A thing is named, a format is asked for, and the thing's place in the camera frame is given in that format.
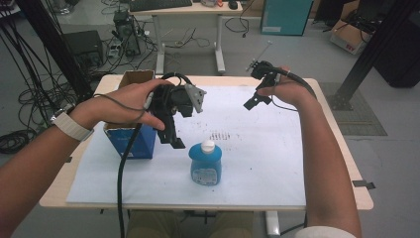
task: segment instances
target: black tape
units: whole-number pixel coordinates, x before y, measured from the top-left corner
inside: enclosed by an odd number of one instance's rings
[[[376,188],[373,182],[367,182],[366,180],[353,180],[352,183],[355,187],[365,186],[367,190]]]

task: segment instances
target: cardboard box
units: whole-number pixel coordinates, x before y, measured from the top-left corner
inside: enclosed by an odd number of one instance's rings
[[[344,4],[341,20],[333,27],[330,38],[332,43],[353,55],[360,54],[371,38],[370,34],[344,21],[352,12],[357,10],[358,7],[359,1]]]
[[[154,77],[155,73],[152,70],[126,71],[118,88],[131,83],[146,82]],[[120,156],[123,156],[135,128],[136,123],[126,125],[105,123],[104,132]],[[127,159],[151,159],[154,155],[156,135],[157,131],[154,128],[142,125]]]

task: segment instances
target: table leg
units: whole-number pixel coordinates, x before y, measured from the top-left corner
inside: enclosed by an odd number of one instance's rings
[[[268,237],[280,237],[277,211],[265,212],[265,228]]]
[[[161,42],[160,38],[160,26],[158,21],[158,16],[153,15],[155,32],[157,37],[157,69],[155,74],[163,74],[163,65],[164,65],[164,44]]]
[[[222,15],[217,16],[217,39],[215,43],[215,53],[216,53],[216,62],[217,69],[219,72],[225,72],[225,62],[223,61],[222,53],[222,29],[223,29],[223,18]]]

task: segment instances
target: pants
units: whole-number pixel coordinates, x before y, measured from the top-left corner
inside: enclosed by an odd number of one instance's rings
[[[253,237],[254,213],[219,211],[209,238]],[[131,214],[127,238],[181,238],[180,223],[172,211],[136,210]]]

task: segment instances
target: wristwatch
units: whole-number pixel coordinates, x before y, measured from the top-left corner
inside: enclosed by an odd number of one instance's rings
[[[59,109],[52,116],[52,123],[56,125],[63,133],[67,136],[82,142],[89,138],[93,133],[92,130],[88,130],[75,122],[68,114],[74,109],[74,104],[67,104],[64,108]]]

